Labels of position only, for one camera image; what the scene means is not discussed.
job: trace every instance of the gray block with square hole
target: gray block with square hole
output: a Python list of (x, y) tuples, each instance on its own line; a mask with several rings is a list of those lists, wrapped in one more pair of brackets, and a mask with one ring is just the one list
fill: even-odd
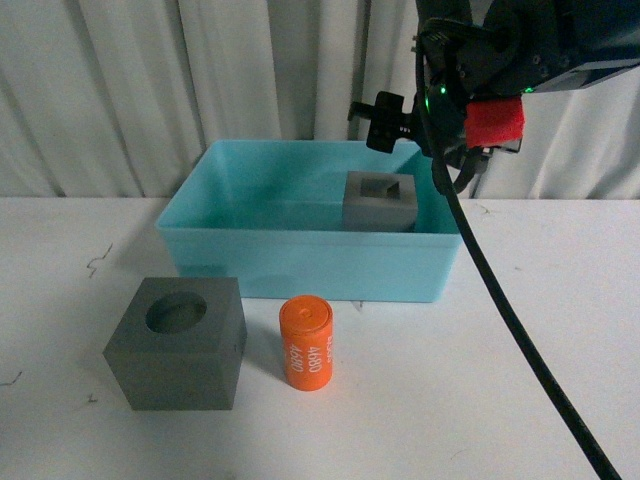
[(409, 232), (415, 227), (418, 201), (413, 175), (349, 172), (342, 202), (345, 230)]

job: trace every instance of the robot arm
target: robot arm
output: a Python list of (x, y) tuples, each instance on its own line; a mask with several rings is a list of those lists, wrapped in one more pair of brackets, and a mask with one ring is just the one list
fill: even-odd
[(458, 192), (494, 149), (519, 151), (522, 94), (586, 88), (640, 65), (640, 0), (494, 0), (482, 26), (466, 0), (416, 4), (424, 98), (404, 114), (403, 97), (380, 92), (373, 106), (354, 102), (349, 118), (371, 120), (370, 148), (391, 152), (404, 137), (431, 156), (417, 102), (426, 103), (446, 163), (461, 171)]

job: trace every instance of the black cable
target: black cable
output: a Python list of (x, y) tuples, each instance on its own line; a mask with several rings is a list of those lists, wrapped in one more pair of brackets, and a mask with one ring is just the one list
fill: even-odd
[(451, 213), (455, 219), (460, 235), (464, 240), (467, 250), (473, 259), (473, 262), (484, 281), (484, 284), (491, 295), (502, 319), (504, 320), (507, 328), (511, 332), (511, 335), (515, 339), (520, 351), (526, 358), (529, 366), (533, 370), (533, 373), (538, 378), (538, 381), (544, 388), (544, 391), (549, 396), (549, 399), (553, 403), (562, 420), (573, 434), (583, 453), (591, 463), (591, 466), (601, 479), (616, 480), (620, 479), (620, 475), (616, 472), (615, 468), (603, 452), (602, 448), (598, 444), (597, 440), (589, 431), (589, 428), (585, 425), (584, 421), (571, 404), (569, 398), (565, 395), (562, 388), (553, 377), (551, 370), (547, 367), (546, 363), (542, 359), (542, 356), (538, 352), (537, 348), (533, 344), (533, 341), (527, 334), (524, 326), (518, 319), (518, 316), (514, 312), (509, 300), (502, 291), (497, 278), (495, 277), (487, 259), (485, 258), (476, 238), (467, 222), (467, 219), (460, 206), (460, 201), (454, 190), (449, 171), (444, 162), (443, 149), (438, 144), (438, 140), (433, 133), (433, 126), (431, 125), (431, 119), (429, 118), (429, 112), (422, 99), (425, 98), (425, 70), (424, 70), (425, 56), (423, 54), (422, 43), (420, 38), (416, 42), (416, 89), (417, 89), (417, 104), (420, 112), (420, 118), (422, 120), (425, 136), (431, 149), (431, 156), (433, 158), (432, 172), (433, 180), (438, 191), (443, 194), (449, 204)]

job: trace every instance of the gray block with circular hole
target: gray block with circular hole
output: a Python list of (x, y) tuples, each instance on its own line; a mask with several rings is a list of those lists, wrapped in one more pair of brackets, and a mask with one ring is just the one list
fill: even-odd
[(247, 330), (235, 278), (146, 278), (103, 355), (134, 410), (230, 410)]

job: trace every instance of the white curtain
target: white curtain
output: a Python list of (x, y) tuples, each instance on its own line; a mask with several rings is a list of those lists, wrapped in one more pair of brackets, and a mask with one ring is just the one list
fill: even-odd
[[(0, 196), (170, 196), (217, 139), (364, 138), (351, 100), (411, 107), (416, 26), (414, 0), (0, 0)], [(466, 194), (640, 198), (638, 87), (527, 96)]]

